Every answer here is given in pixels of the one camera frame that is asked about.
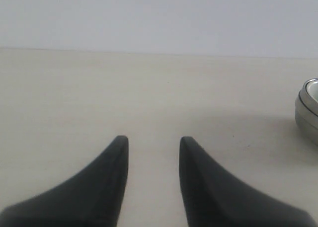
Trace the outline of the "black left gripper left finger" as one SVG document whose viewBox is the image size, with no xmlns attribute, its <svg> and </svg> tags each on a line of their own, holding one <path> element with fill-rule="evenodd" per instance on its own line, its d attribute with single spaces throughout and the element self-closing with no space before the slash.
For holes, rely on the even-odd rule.
<svg viewBox="0 0 318 227">
<path fill-rule="evenodd" d="M 129 141 L 124 135 L 58 186 L 0 213 L 2 227 L 115 227 L 125 193 Z"/>
</svg>

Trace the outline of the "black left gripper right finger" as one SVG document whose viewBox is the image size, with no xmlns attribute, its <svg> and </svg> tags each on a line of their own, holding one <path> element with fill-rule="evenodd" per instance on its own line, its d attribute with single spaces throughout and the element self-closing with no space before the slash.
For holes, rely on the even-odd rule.
<svg viewBox="0 0 318 227">
<path fill-rule="evenodd" d="M 241 181 L 196 142 L 180 140 L 179 179 L 190 227 L 316 227 L 311 215 Z"/>
</svg>

